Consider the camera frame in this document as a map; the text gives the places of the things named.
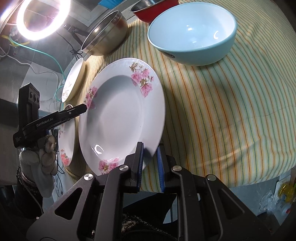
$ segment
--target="red bowl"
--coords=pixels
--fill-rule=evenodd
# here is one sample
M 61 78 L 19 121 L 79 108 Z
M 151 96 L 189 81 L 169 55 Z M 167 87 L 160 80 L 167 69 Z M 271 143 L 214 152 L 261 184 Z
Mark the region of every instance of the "red bowl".
M 177 5 L 178 0 L 141 0 L 132 7 L 131 12 L 143 22 L 152 23 L 159 14 Z

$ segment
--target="tablecloth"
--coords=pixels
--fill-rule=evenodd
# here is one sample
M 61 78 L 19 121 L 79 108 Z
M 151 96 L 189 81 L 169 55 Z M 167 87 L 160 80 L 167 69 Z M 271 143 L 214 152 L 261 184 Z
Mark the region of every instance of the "tablecloth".
M 201 67 L 178 64 L 149 43 L 149 25 L 137 20 L 119 49 L 86 61 L 83 83 L 66 104 L 83 103 L 108 64 L 142 59 L 163 85 L 161 142 L 168 155 L 193 174 L 215 174 L 228 187 L 274 178 L 296 164 L 296 34 L 269 0 L 204 2 L 226 8 L 238 22 L 235 43 L 222 60 Z M 79 155 L 67 167 L 76 179 L 90 172 Z M 155 157 L 143 171 L 141 188 L 160 192 Z

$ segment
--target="glowing ring lamp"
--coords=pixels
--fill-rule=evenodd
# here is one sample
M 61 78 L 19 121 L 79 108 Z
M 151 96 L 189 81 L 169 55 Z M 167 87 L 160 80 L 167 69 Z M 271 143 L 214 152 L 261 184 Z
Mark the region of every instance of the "glowing ring lamp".
M 51 35 L 63 24 L 63 22 L 65 21 L 70 11 L 71 0 L 59 0 L 60 1 L 59 13 L 54 18 L 51 25 L 49 25 L 47 28 L 39 32 L 33 32 L 28 30 L 24 23 L 25 10 L 27 9 L 31 1 L 32 0 L 24 0 L 17 14 L 18 31 L 20 32 L 21 35 L 23 35 L 27 39 L 39 40 Z

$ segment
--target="metal bolt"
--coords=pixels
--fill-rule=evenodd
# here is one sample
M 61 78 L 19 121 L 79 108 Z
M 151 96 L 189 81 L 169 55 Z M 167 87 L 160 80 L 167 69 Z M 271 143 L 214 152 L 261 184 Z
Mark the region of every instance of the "metal bolt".
M 125 172 L 125 171 L 128 170 L 128 166 L 127 166 L 127 165 L 121 165 L 121 166 L 119 167 L 119 170 Z
M 213 175 L 213 174 L 210 174 L 210 175 L 207 176 L 207 179 L 208 179 L 209 181 L 215 181 L 215 180 L 216 180 L 216 176 Z
M 84 179 L 87 180 L 87 181 L 93 179 L 93 177 L 94 177 L 94 176 L 93 176 L 91 173 L 89 173 L 89 174 L 85 174 L 85 175 L 84 175 Z
M 174 170 L 175 172 L 179 172 L 179 171 L 182 170 L 182 167 L 180 167 L 180 166 L 173 166 L 173 170 Z

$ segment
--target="gloved hand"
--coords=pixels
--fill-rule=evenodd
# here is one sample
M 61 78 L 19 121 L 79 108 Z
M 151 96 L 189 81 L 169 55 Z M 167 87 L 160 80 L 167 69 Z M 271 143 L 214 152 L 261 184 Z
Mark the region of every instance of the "gloved hand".
M 54 189 L 53 176 L 57 174 L 56 152 L 54 137 L 45 137 L 44 148 L 33 151 L 25 150 L 20 153 L 20 165 L 24 176 L 36 183 L 43 197 L 50 197 Z

